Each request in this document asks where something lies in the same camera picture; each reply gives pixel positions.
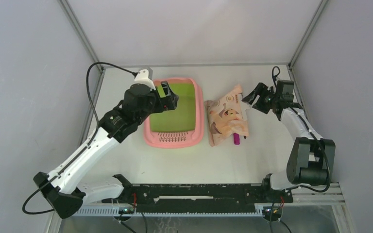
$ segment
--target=cartoon face print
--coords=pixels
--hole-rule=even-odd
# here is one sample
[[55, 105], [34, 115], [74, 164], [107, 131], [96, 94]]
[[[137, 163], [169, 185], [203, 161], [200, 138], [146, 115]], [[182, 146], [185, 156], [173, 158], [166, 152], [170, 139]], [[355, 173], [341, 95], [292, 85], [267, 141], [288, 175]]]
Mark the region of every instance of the cartoon face print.
[[239, 120], [238, 115], [239, 113], [231, 108], [231, 109], [225, 110], [225, 112], [222, 114], [222, 118], [226, 120]]

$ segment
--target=red wire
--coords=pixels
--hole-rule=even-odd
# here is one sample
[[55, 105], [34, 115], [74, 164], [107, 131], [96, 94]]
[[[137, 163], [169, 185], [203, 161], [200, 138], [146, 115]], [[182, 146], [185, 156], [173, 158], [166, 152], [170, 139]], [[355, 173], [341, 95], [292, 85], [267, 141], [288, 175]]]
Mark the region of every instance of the red wire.
[[134, 196], [134, 206], [136, 206], [136, 193], [133, 193], [132, 196]]
[[279, 206], [279, 208], [282, 208], [282, 207], [284, 207], [284, 203], [285, 203], [285, 201], [284, 201], [284, 198], [283, 197], [280, 197], [281, 198], [281, 205]]

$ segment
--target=black cable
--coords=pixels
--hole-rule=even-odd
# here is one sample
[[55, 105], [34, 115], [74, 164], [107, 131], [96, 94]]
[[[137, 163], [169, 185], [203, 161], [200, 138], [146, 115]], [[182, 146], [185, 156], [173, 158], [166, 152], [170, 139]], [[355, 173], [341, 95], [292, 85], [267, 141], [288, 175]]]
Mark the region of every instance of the black cable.
[[134, 231], [132, 228], [130, 228], [128, 225], [126, 225], [124, 222], [120, 222], [120, 224], [122, 224], [122, 226], [126, 227], [128, 230], [132, 231], [133, 233], [136, 233], [136, 231]]
[[[128, 73], [131, 73], [134, 77], [136, 77], [137, 73], [136, 72], [132, 72], [130, 70], [127, 70], [127, 69], [124, 69], [122, 67], [119, 67], [117, 65], [114, 65], [114, 64], [111, 64], [111, 63], [108, 63], [108, 62], [95, 62], [93, 64], [91, 64], [88, 68], [88, 71], [86, 72], [86, 93], [88, 94], [88, 99], [89, 99], [89, 104], [91, 106], [91, 110], [92, 112], [94, 113], [94, 116], [95, 116], [95, 121], [96, 121], [96, 128], [95, 128], [95, 132], [94, 134], [91, 136], [89, 142], [88, 142], [88, 147], [91, 145], [92, 141], [94, 140], [96, 134], [98, 133], [98, 129], [99, 129], [99, 118], [98, 118], [98, 114], [96, 113], [96, 110], [95, 110], [95, 105], [94, 105], [94, 102], [92, 101], [92, 98], [91, 98], [91, 93], [89, 91], [89, 74], [91, 72], [91, 69], [96, 66], [96, 65], [99, 65], [99, 64], [104, 64], [104, 65], [109, 65], [109, 66], [112, 66], [112, 67], [115, 67], [115, 68], [118, 68], [120, 70], [123, 70], [125, 72], [128, 72]], [[88, 147], [84, 147], [77, 155], [75, 155], [75, 157], [73, 157], [59, 172], [58, 172], [58, 175], [61, 175]]]
[[[274, 75], [274, 71], [275, 71], [275, 69], [278, 69], [278, 74], [276, 74], [276, 75]], [[278, 75], [281, 73], [281, 70], [280, 70], [280, 68], [279, 67], [277, 67], [277, 66], [274, 66], [273, 68], [272, 68], [272, 81], [274, 82], [274, 86], [275, 86], [275, 91], [276, 91], [276, 93], [278, 93], [277, 92], [277, 85], [276, 85], [276, 78], [278, 77]], [[320, 147], [320, 150], [321, 150], [321, 152], [322, 152], [322, 155], [323, 155], [323, 157], [324, 157], [324, 160], [325, 160], [325, 165], [326, 165], [326, 167], [327, 167], [327, 178], [326, 178], [326, 187], [323, 189], [323, 190], [317, 190], [317, 189], [315, 189], [315, 188], [312, 188], [312, 187], [309, 187], [309, 186], [306, 186], [306, 185], [299, 185], [299, 187], [303, 187], [303, 188], [307, 188], [307, 189], [309, 189], [309, 190], [312, 190], [312, 191], [314, 191], [314, 192], [317, 192], [317, 193], [324, 193], [324, 192], [326, 192], [328, 189], [329, 189], [329, 187], [330, 187], [330, 185], [331, 185], [331, 169], [330, 169], [330, 167], [329, 167], [329, 162], [328, 162], [328, 157], [327, 157], [327, 155], [326, 155], [326, 153], [325, 153], [325, 150], [324, 150], [324, 148], [322, 147], [322, 145], [321, 145], [321, 143], [318, 141], [318, 139], [317, 139], [317, 137], [311, 132], [311, 130], [310, 130], [310, 128], [308, 127], [308, 124], [306, 123], [306, 121], [304, 120], [304, 118], [302, 118], [302, 116], [300, 116], [299, 114], [298, 114], [298, 112], [293, 108], [293, 107], [291, 107], [290, 105], [289, 105], [289, 103], [284, 99], [284, 97], [281, 95], [281, 93], [278, 93], [278, 95], [279, 95], [279, 97], [288, 105], [288, 107], [298, 116], [298, 118], [303, 122], [303, 124], [305, 125], [305, 128], [308, 130], [308, 132], [309, 132], [309, 134], [314, 138], [314, 140], [315, 140], [315, 142], [318, 144], [318, 146]]]
[[91, 105], [92, 112], [94, 113], [94, 116], [95, 116], [96, 128], [95, 128], [94, 134], [91, 136], [91, 139], [88, 142], [88, 146], [91, 144], [92, 140], [94, 140], [96, 134], [98, 133], [98, 128], [99, 128], [98, 114], [95, 111], [94, 102], [92, 101], [91, 93], [89, 91], [89, 73], [91, 72], [91, 69], [94, 66], [99, 65], [99, 64], [108, 65], [108, 66], [112, 66], [112, 67], [118, 68], [118, 69], [123, 70], [125, 72], [131, 73], [134, 77], [136, 77], [136, 75], [138, 74], [136, 72], [132, 72], [130, 70], [124, 69], [122, 67], [119, 67], [117, 65], [114, 65], [114, 64], [111, 64], [111, 63], [108, 63], [108, 62], [95, 62], [95, 63], [93, 63], [92, 65], [89, 66], [88, 71], [86, 72], [86, 93], [88, 94], [89, 104]]
[[41, 187], [39, 187], [39, 189], [37, 189], [35, 192], [33, 192], [26, 200], [25, 202], [23, 203], [22, 205], [22, 212], [27, 214], [27, 215], [40, 215], [40, 214], [46, 214], [46, 213], [49, 213], [49, 212], [52, 212], [53, 209], [51, 210], [45, 210], [45, 211], [40, 211], [40, 212], [29, 212], [26, 210], [26, 204], [28, 204], [29, 200], [31, 198], [33, 198], [38, 192], [40, 192], [43, 188], [45, 188], [48, 184], [50, 184], [53, 180], [55, 180], [57, 178], [57, 176], [54, 176], [50, 181], [46, 182], [44, 185], [42, 185]]
[[284, 221], [282, 220], [279, 220], [279, 221], [282, 223], [282, 225], [284, 225], [288, 229], [289, 233], [292, 233], [291, 229], [288, 227], [287, 224], [284, 223]]
[[[124, 201], [124, 200], [120, 200], [120, 199], [115, 199], [119, 202], [123, 202], [123, 203], [127, 203], [127, 201]], [[136, 209], [136, 206], [134, 204], [131, 204], [131, 203], [127, 203], [129, 205], [131, 205], [132, 207], [134, 207]], [[145, 223], [145, 233], [148, 233], [148, 223], [147, 223], [147, 218], [145, 217], [144, 213], [143, 212], [138, 212], [142, 215], [142, 218], [144, 219], [144, 223]]]
[[272, 213], [273, 213], [274, 205], [275, 205], [275, 202], [272, 202], [271, 210], [270, 210], [270, 230], [271, 230], [271, 233], [274, 233], [274, 230], [272, 229]]

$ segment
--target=plastic bag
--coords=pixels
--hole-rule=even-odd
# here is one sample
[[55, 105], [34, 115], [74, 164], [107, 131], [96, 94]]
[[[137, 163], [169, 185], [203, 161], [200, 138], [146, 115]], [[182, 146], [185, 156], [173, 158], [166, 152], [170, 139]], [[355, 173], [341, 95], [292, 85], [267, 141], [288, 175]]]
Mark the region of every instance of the plastic bag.
[[239, 103], [242, 97], [241, 85], [218, 101], [205, 101], [209, 126], [209, 144], [216, 146], [233, 133], [248, 136], [248, 121], [243, 116]]

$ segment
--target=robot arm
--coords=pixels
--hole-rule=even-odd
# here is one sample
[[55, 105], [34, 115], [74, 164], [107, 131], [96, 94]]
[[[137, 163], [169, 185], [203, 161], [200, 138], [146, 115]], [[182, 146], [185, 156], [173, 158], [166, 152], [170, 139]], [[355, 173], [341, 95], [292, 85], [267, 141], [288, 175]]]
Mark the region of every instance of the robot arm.
[[287, 168], [269, 174], [264, 179], [272, 190], [289, 189], [300, 184], [316, 186], [331, 182], [328, 179], [331, 177], [332, 169], [329, 168], [334, 164], [335, 143], [324, 139], [312, 128], [300, 104], [293, 102], [293, 90], [293, 81], [278, 80], [275, 92], [273, 87], [268, 88], [265, 84], [259, 83], [242, 99], [244, 103], [265, 114], [272, 109], [294, 140]]
[[94, 184], [80, 181], [108, 151], [135, 132], [150, 114], [176, 108], [179, 97], [167, 82], [161, 85], [165, 93], [163, 98], [153, 84], [152, 70], [140, 70], [135, 84], [125, 91], [124, 99], [101, 118], [99, 128], [57, 168], [48, 174], [39, 172], [35, 175], [34, 182], [60, 218], [73, 215], [83, 204], [117, 198], [121, 194], [123, 186], [113, 177]]

